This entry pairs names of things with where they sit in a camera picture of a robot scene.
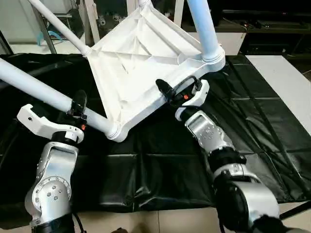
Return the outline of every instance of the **pipe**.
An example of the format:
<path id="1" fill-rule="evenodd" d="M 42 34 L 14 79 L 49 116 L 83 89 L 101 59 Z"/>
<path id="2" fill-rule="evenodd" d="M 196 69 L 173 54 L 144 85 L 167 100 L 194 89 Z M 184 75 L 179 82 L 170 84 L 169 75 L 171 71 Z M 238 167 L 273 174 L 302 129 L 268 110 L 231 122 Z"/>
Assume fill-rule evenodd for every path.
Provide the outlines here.
<path id="1" fill-rule="evenodd" d="M 40 0 L 28 0 L 44 17 L 53 24 L 73 45 L 86 56 L 90 47 L 85 45 L 72 31 L 70 31 Z"/>
<path id="2" fill-rule="evenodd" d="M 48 29 L 47 29 L 47 27 L 44 24 L 42 15 L 40 14 L 40 12 L 38 12 L 38 10 L 35 7 L 33 7 L 33 11 L 34 11 L 34 14 L 35 14 L 35 18 L 37 19 L 37 22 L 39 24 L 40 30 L 41 30 L 41 32 L 43 34 L 43 38 L 47 42 L 48 47 L 49 47 L 51 53 L 52 54 L 57 54 L 56 49 L 54 47 L 54 44 L 52 42 L 52 39 L 50 38 Z"/>
<path id="3" fill-rule="evenodd" d="M 71 99 L 69 97 L 1 58 L 0 79 L 62 112 L 66 113 L 71 108 Z M 107 138 L 120 142 L 126 137 L 127 132 L 122 135 L 124 138 L 119 137 L 121 130 L 117 123 L 109 121 L 88 108 L 86 108 L 85 114 L 87 115 L 87 124 L 103 132 Z"/>
<path id="4" fill-rule="evenodd" d="M 187 0 L 196 31 L 202 45 L 203 61 L 209 63 L 218 60 L 219 51 L 215 28 L 210 15 L 207 0 Z"/>

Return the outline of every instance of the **white metal tube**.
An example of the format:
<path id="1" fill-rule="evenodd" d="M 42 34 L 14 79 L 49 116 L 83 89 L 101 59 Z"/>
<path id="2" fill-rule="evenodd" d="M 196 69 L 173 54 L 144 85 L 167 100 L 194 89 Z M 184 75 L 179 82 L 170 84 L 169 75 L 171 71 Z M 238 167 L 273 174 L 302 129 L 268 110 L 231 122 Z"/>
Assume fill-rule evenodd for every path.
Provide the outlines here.
<path id="1" fill-rule="evenodd" d="M 69 30 L 40 0 L 28 0 L 44 17 L 53 24 L 73 45 L 86 55 L 90 47 L 85 45 L 71 30 Z"/>
<path id="2" fill-rule="evenodd" d="M 67 112 L 71 107 L 71 99 L 69 97 L 1 58 L 0 79 L 62 112 Z M 114 139 L 113 135 L 116 134 L 115 131 L 119 128 L 114 122 L 88 108 L 86 108 L 85 114 L 87 115 L 88 125 L 105 133 L 109 139 Z"/>
<path id="3" fill-rule="evenodd" d="M 219 45 L 207 0 L 187 0 L 202 45 L 202 58 L 209 62 L 219 57 Z"/>

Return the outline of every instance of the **black plastic sheet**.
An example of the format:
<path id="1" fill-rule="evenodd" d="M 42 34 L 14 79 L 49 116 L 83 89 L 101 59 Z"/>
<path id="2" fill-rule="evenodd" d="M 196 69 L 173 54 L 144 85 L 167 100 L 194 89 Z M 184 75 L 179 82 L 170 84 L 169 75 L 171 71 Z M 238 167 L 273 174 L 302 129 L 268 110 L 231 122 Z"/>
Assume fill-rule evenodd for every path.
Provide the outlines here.
<path id="1" fill-rule="evenodd" d="M 105 115 L 86 59 L 80 55 L 21 54 L 3 59 L 72 97 L 83 89 L 88 107 Z M 224 69 L 203 77 L 210 85 L 204 111 L 231 137 L 247 166 L 279 202 L 310 200 L 311 137 L 244 56 L 229 56 Z M 0 227 L 27 224 L 24 197 L 35 180 L 47 139 L 15 120 L 21 106 L 41 104 L 48 119 L 59 114 L 12 86 L 0 83 Z M 131 129 L 122 143 L 91 127 L 71 179 L 72 207 L 133 212 L 214 205 L 206 159 L 168 106 Z"/>

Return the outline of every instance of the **white table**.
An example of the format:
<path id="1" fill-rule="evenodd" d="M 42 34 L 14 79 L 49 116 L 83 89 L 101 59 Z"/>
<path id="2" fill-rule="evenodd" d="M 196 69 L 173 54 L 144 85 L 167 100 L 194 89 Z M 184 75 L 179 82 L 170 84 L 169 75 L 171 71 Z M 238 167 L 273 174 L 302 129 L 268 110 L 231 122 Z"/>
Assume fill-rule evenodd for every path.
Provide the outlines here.
<path id="1" fill-rule="evenodd" d="M 311 82 L 282 56 L 246 56 L 311 135 Z"/>

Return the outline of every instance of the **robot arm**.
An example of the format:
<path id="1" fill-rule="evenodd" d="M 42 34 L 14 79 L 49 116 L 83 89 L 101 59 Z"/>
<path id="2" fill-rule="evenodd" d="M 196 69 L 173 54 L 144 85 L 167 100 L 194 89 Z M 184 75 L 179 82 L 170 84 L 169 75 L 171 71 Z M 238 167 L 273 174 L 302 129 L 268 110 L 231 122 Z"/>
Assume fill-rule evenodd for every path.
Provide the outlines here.
<path id="1" fill-rule="evenodd" d="M 157 80 L 156 84 L 167 102 L 172 106 L 176 106 L 172 102 L 179 103 L 176 119 L 184 123 L 207 156 L 213 173 L 218 217 L 224 226 L 236 232 L 305 232 L 288 229 L 282 224 L 278 219 L 278 203 L 271 190 L 247 169 L 246 158 L 235 150 L 223 129 L 196 108 L 206 99 L 209 89 L 206 80 L 195 79 L 191 92 L 185 89 L 179 94 L 163 80 Z"/>
<path id="2" fill-rule="evenodd" d="M 70 178 L 79 152 L 77 145 L 84 138 L 86 126 L 85 104 L 78 102 L 74 99 L 68 112 L 69 118 L 73 119 L 71 125 L 50 122 L 30 104 L 23 106 L 17 115 L 31 132 L 51 139 L 42 151 L 35 183 L 25 198 L 26 210 L 33 218 L 32 232 L 74 233 L 69 203 Z"/>

